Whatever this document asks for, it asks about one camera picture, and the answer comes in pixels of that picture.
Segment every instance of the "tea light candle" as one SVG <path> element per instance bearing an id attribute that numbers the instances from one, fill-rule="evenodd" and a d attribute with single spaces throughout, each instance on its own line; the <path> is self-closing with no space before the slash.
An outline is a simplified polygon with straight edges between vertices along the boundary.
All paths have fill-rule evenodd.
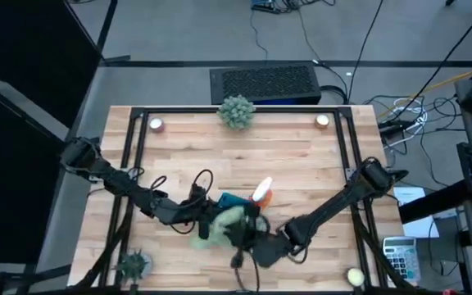
<path id="1" fill-rule="evenodd" d="M 153 133 L 161 133 L 165 129 L 163 120 L 160 118 L 154 118 L 148 123 L 148 127 Z"/>
<path id="2" fill-rule="evenodd" d="M 315 120 L 316 128 L 325 129 L 329 125 L 329 118 L 326 115 L 318 115 Z"/>

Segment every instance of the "wooden table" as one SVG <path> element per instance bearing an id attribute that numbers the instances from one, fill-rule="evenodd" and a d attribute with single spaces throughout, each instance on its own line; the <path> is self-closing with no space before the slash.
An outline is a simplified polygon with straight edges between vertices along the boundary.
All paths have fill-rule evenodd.
<path id="1" fill-rule="evenodd" d="M 131 108 L 111 108 L 102 139 L 102 154 L 116 167 L 120 166 Z M 377 157 L 385 163 L 373 108 L 353 106 L 351 109 L 361 156 Z M 146 173 L 139 183 L 149 187 L 155 178 L 166 175 L 168 180 L 160 189 L 180 202 L 188 196 L 193 178 L 205 168 L 214 173 L 209 195 L 215 200 L 222 192 L 249 195 L 266 176 L 271 176 L 274 197 L 264 215 L 274 229 L 293 216 L 314 210 L 345 184 L 334 120 L 331 116 L 327 129 L 317 129 L 313 124 L 315 115 L 258 113 L 249 130 L 234 132 L 225 128 L 215 113 L 151 112 L 150 116 L 165 121 L 166 130 L 161 134 L 146 134 L 141 162 Z M 343 129 L 348 158 L 353 162 L 347 127 L 344 125 Z M 134 138 L 139 133 L 137 122 Z M 131 155 L 136 153 L 136 143 L 134 140 Z M 128 167 L 133 165 L 134 157 L 130 157 Z M 88 198 L 69 284 L 82 279 L 102 252 L 113 199 L 106 191 Z M 394 200 L 389 197 L 374 200 L 373 211 L 380 238 L 402 235 Z M 235 250 L 195 250 L 189 245 L 190 235 L 179 235 L 134 209 L 129 248 L 141 248 L 154 260 L 152 274 L 139 282 L 141 290 L 238 289 L 234 271 L 229 267 Z M 351 267 L 359 267 L 359 261 L 349 210 L 322 225 L 309 249 L 307 261 L 302 265 L 283 259 L 268 270 L 260 269 L 261 291 L 351 290 L 343 274 Z M 375 263 L 369 248 L 366 249 L 370 276 L 376 285 Z M 254 269 L 250 257 L 245 257 L 241 271 L 243 283 L 254 289 Z M 116 259 L 117 256 L 113 257 L 112 265 Z"/>

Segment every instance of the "succulent plant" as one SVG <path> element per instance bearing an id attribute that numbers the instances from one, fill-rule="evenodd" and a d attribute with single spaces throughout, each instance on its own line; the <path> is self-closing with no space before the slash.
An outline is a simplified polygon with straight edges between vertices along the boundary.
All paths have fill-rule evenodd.
<path id="1" fill-rule="evenodd" d="M 251 125 L 252 113 L 256 108 L 246 98 L 238 95 L 224 100 L 217 114 L 231 129 L 246 129 Z"/>
<path id="2" fill-rule="evenodd" d="M 121 272 L 125 281 L 130 279 L 136 284 L 138 279 L 142 278 L 142 273 L 147 263 L 140 249 L 132 254 L 124 254 L 121 257 L 121 262 L 116 265 L 116 270 Z"/>

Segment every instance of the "yellow cable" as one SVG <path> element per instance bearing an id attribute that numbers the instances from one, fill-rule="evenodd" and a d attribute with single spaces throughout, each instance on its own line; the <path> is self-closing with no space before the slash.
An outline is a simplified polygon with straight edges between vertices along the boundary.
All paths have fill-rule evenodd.
<path id="1" fill-rule="evenodd" d="M 437 88 L 440 88 L 442 87 L 443 85 L 445 84 L 449 84 L 449 83 L 453 83 L 453 82 L 456 82 L 460 79 L 464 79 L 466 77 L 469 77 L 469 76 L 472 76 L 472 70 L 468 71 L 467 73 L 464 73 L 464 74 L 461 74 L 461 75 L 457 75 L 457 76 L 454 76 L 450 79 L 447 79 L 445 81 L 442 81 L 438 84 L 435 84 L 435 85 L 432 85 L 432 86 L 429 86 L 428 88 L 424 89 L 424 91 L 422 91 L 422 93 L 426 93 L 428 92 L 429 90 L 433 90 L 433 89 L 437 89 Z M 377 116 L 377 118 L 379 119 L 380 117 L 382 116 L 386 116 L 388 113 L 390 112 L 393 112 L 393 110 L 405 103 L 407 103 L 407 101 L 411 100 L 411 99 L 414 99 L 415 96 L 418 95 L 418 93 L 415 93 L 413 95 L 411 95 L 410 97 L 408 97 L 407 99 L 402 99 L 400 102 L 398 102 L 397 104 L 395 104 L 394 106 L 390 107 L 387 111 L 381 113 L 380 115 Z"/>

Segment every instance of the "gray floor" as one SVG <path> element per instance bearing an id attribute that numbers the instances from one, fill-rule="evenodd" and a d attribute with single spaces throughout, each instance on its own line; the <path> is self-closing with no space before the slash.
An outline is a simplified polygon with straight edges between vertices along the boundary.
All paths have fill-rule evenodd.
<path id="1" fill-rule="evenodd" d="M 365 47 L 364 60 L 441 60 L 472 22 L 472 1 L 458 0 L 445 8 L 443 0 L 385 1 L 376 25 Z M 73 5 L 76 15 L 96 40 L 109 1 Z M 302 8 L 307 35 L 320 58 L 355 60 L 365 32 L 378 5 L 377 0 L 346 2 L 335 7 L 318 2 Z M 124 0 L 120 1 L 103 51 L 105 57 L 131 55 L 133 60 L 205 61 L 262 60 L 264 53 L 254 44 L 249 25 L 251 11 L 248 0 Z M 274 16 L 257 12 L 253 22 L 259 30 L 261 44 L 269 59 L 308 60 L 315 58 L 307 47 L 299 15 Z M 472 59 L 472 32 L 456 50 L 452 60 Z M 89 90 L 88 104 L 79 134 L 102 134 L 110 105 L 208 105 L 210 89 L 208 68 L 100 68 Z M 335 69 L 347 83 L 351 68 Z M 420 89 L 434 69 L 360 68 L 356 73 L 352 102 L 362 103 L 376 94 L 409 95 Z M 470 69 L 442 69 L 434 82 L 459 75 Z M 339 84 L 329 72 L 317 69 L 321 84 Z M 452 86 L 431 91 L 426 102 L 449 98 Z M 325 93 L 320 104 L 337 104 L 337 97 Z M 391 100 L 381 101 L 392 104 Z M 384 107 L 375 104 L 377 113 Z M 442 108 L 450 111 L 448 106 Z M 430 113 L 434 119 L 438 114 Z M 427 124 L 432 130 L 446 119 Z M 463 128 L 457 119 L 452 128 Z M 438 132 L 425 136 L 425 147 L 433 159 L 434 171 L 445 183 L 461 178 L 456 143 L 466 141 L 463 132 Z M 407 169 L 406 179 L 428 188 L 441 188 L 431 180 L 428 162 L 420 149 L 419 139 L 409 141 L 409 154 L 397 156 L 395 168 Z M 50 230 L 39 270 L 70 263 L 84 210 L 84 194 L 88 185 L 67 176 L 52 213 Z M 433 241 L 434 264 L 454 261 L 454 223 L 439 223 L 441 238 Z M 422 281 L 420 286 L 440 290 L 461 288 L 458 271 L 448 277 L 429 267 L 427 243 L 420 242 Z M 446 262 L 446 269 L 451 267 Z M 58 288 L 66 278 L 34 287 Z"/>

